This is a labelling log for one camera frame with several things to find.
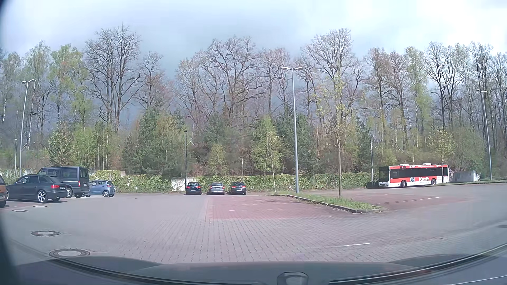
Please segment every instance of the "car window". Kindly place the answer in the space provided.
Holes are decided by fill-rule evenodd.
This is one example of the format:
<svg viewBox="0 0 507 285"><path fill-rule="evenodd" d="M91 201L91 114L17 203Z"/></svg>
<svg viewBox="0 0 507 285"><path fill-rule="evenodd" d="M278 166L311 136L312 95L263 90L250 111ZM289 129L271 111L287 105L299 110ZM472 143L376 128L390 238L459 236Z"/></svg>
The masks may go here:
<svg viewBox="0 0 507 285"><path fill-rule="evenodd" d="M77 168L61 168L60 176L63 179L78 179L78 169Z"/></svg>
<svg viewBox="0 0 507 285"><path fill-rule="evenodd" d="M50 176L49 179L51 179L51 181L54 183L54 184L62 184L62 180L60 180L60 178L56 177L56 176Z"/></svg>
<svg viewBox="0 0 507 285"><path fill-rule="evenodd" d="M30 176L28 178L28 183L39 183L39 177L38 176Z"/></svg>
<svg viewBox="0 0 507 285"><path fill-rule="evenodd" d="M28 181L28 176L21 177L16 183L26 183Z"/></svg>
<svg viewBox="0 0 507 285"><path fill-rule="evenodd" d="M88 170L86 168L79 168L79 177L88 179Z"/></svg>

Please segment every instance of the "car wheel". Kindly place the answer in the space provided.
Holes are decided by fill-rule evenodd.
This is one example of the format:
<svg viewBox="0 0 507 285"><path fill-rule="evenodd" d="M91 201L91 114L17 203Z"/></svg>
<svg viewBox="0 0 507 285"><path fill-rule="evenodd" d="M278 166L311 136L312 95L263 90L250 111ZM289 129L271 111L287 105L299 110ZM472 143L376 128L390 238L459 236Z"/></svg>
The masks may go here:
<svg viewBox="0 0 507 285"><path fill-rule="evenodd" d="M46 203L48 201L48 196L46 195L46 192L44 192L43 190L39 190L37 192L37 201L39 203Z"/></svg>
<svg viewBox="0 0 507 285"><path fill-rule="evenodd" d="M71 198L73 194L72 189L67 187L67 196L65 196L65 198Z"/></svg>

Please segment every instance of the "sky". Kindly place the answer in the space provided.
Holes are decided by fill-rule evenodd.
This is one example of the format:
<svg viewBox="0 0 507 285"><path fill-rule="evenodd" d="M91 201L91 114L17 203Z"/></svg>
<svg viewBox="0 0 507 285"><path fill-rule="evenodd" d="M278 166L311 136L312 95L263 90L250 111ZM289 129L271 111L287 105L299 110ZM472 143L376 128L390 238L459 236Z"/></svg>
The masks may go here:
<svg viewBox="0 0 507 285"><path fill-rule="evenodd" d="M40 40L82 49L97 30L123 23L141 35L143 52L164 56L169 73L213 39L250 36L258 47L298 55L316 34L339 28L351 30L360 57L372 47L402 52L430 41L507 51L504 0L7 0L0 13L8 52L24 55Z"/></svg>

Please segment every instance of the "black car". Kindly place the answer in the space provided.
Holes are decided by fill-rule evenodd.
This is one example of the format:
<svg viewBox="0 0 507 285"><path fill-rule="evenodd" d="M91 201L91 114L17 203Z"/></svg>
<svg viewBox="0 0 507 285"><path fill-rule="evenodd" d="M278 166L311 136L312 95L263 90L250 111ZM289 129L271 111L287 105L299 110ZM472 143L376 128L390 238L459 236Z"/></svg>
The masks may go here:
<svg viewBox="0 0 507 285"><path fill-rule="evenodd" d="M231 188L229 189L229 194L243 194L246 195L246 185L244 182L236 181L231 183Z"/></svg>
<svg viewBox="0 0 507 285"><path fill-rule="evenodd" d="M14 184L7 185L9 200L37 200L46 203L54 202L67 195L65 183L56 176L29 174L21 177Z"/></svg>
<svg viewBox="0 0 507 285"><path fill-rule="evenodd" d="M88 169L79 166L58 166L41 168L37 174L54 175L60 178L67 190L66 198L74 195L81 198L90 192L90 178L88 177Z"/></svg>
<svg viewBox="0 0 507 285"><path fill-rule="evenodd" d="M197 194L201 195L201 185L199 182L188 182L187 187L185 188L185 194L192 195Z"/></svg>

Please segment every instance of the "rear windshield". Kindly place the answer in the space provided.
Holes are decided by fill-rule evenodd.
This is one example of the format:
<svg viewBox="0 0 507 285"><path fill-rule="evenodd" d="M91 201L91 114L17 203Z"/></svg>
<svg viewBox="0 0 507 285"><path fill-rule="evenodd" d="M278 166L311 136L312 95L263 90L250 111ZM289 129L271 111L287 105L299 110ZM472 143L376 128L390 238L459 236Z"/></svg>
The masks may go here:
<svg viewBox="0 0 507 285"><path fill-rule="evenodd" d="M60 180L60 178L56 177L56 176L50 176L49 179L51 179L51 181L54 183L54 184L61 184L62 183L62 180Z"/></svg>

